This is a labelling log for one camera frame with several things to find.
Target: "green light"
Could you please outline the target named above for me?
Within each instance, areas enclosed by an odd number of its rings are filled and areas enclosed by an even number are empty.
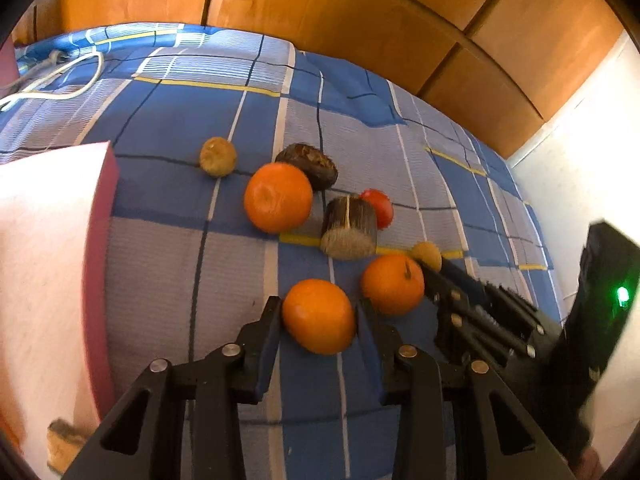
[[[618,303],[620,304],[620,306],[625,307],[626,302],[629,301],[629,291],[626,290],[625,287],[621,286],[616,291],[616,294],[618,295]]]

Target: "cherry tomato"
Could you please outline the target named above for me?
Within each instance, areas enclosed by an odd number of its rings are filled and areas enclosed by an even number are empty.
[[[378,229],[386,229],[394,219],[394,207],[389,197],[377,189],[367,189],[360,198],[369,202],[376,210]]]

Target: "wooden headboard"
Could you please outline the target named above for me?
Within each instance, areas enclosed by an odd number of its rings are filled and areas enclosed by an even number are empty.
[[[502,156],[559,110],[622,32],[603,0],[36,0],[14,40],[137,21],[261,32],[350,60]]]

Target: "pink box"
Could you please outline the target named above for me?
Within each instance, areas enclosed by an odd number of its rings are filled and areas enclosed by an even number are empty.
[[[12,83],[19,76],[18,64],[15,62],[14,42],[9,38],[0,48],[0,87]]]

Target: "tangerine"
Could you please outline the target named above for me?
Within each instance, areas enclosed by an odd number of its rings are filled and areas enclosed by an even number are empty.
[[[276,234],[302,225],[311,213],[313,190],[305,174],[290,164],[265,164],[244,190],[244,210],[260,230]]]
[[[422,269],[404,254],[385,254],[373,260],[360,279],[362,295],[387,316],[401,316],[424,297]]]
[[[356,332],[349,298],[325,280],[303,280],[292,286],[282,303],[282,320],[293,339],[316,354],[346,350]]]

